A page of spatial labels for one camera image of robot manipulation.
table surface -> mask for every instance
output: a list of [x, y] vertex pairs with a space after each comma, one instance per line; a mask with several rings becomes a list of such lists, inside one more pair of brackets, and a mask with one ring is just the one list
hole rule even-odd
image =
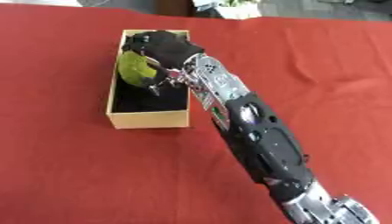
[[189, 129], [104, 115], [123, 29], [187, 29], [255, 90], [333, 195], [391, 223], [392, 26], [0, 5], [0, 223], [288, 223], [192, 99]]

cable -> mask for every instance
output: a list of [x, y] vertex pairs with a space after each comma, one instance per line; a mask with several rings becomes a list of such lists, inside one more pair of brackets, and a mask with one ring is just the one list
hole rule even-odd
[[106, 3], [110, 2], [110, 1], [111, 1], [111, 0], [104, 0], [104, 1], [102, 1], [102, 2], [100, 2], [100, 3], [95, 3], [95, 4], [92, 4], [92, 5], [89, 5], [88, 7], [100, 6], [100, 5], [106, 4]]

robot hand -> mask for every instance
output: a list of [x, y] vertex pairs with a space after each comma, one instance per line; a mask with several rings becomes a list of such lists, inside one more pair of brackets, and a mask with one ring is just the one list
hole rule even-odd
[[180, 70], [236, 158], [256, 183], [296, 224], [379, 224], [355, 199], [333, 198], [306, 166], [293, 134], [256, 93], [252, 93], [201, 47], [167, 31], [137, 34], [126, 49]]

floor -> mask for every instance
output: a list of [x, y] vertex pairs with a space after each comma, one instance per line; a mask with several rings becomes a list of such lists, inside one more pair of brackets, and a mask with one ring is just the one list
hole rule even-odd
[[259, 8], [264, 16], [271, 17], [390, 21], [388, 14], [375, 12], [372, 6], [361, 0], [351, 5], [318, 0], [262, 0]]
[[[104, 0], [78, 0], [82, 5], [102, 3]], [[119, 7], [155, 13], [154, 0], [106, 0], [101, 7]], [[341, 18], [350, 20], [390, 21], [387, 13], [375, 12], [379, 7], [366, 0], [354, 4], [321, 3], [319, 0], [262, 0], [259, 9], [264, 16], [287, 18]]]

green ball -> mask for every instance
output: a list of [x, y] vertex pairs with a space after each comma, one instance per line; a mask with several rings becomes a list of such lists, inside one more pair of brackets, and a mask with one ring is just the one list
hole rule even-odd
[[130, 85], [144, 87], [143, 78], [155, 78], [157, 70], [147, 65], [147, 58], [135, 52], [124, 52], [117, 61], [117, 71]]

